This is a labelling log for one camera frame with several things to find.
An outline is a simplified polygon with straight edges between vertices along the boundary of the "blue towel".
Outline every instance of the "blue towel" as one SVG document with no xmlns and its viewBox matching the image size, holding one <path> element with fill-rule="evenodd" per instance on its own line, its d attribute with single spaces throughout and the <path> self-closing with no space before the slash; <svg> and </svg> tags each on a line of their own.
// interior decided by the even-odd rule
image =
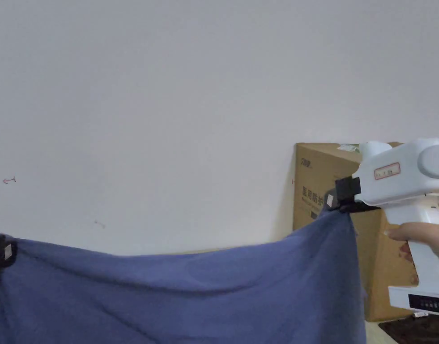
<svg viewBox="0 0 439 344">
<path fill-rule="evenodd" d="M 18 244 L 0 281 L 0 343 L 366 343 L 347 214 L 322 213 L 279 242 L 200 254 Z"/>
</svg>

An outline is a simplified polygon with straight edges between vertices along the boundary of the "brown cardboard box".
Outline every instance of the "brown cardboard box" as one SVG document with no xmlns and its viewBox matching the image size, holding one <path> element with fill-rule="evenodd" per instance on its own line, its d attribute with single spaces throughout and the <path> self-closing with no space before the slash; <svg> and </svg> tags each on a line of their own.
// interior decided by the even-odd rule
<svg viewBox="0 0 439 344">
<path fill-rule="evenodd" d="M 308 225 L 319 214 L 324 194 L 335 186 L 335 180 L 356 172 L 361 155 L 339 150 L 336 144 L 298 144 L 293 230 Z M 381 210 L 352 214 L 358 233 L 358 256 L 361 280 L 368 294 L 366 320 L 369 322 L 402 318 L 408 310 L 390 306 L 388 286 L 418 284 L 415 267 L 406 243 L 392 241 L 384 231 L 391 225 Z"/>
</svg>

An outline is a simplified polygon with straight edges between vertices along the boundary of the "human hand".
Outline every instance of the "human hand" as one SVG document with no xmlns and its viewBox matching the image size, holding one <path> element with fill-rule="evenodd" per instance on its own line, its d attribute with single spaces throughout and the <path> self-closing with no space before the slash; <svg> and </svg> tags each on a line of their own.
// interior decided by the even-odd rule
<svg viewBox="0 0 439 344">
<path fill-rule="evenodd" d="M 439 257 L 439 225 L 424 223 L 403 224 L 386 234 L 396 241 L 417 241 L 427 244 Z"/>
</svg>

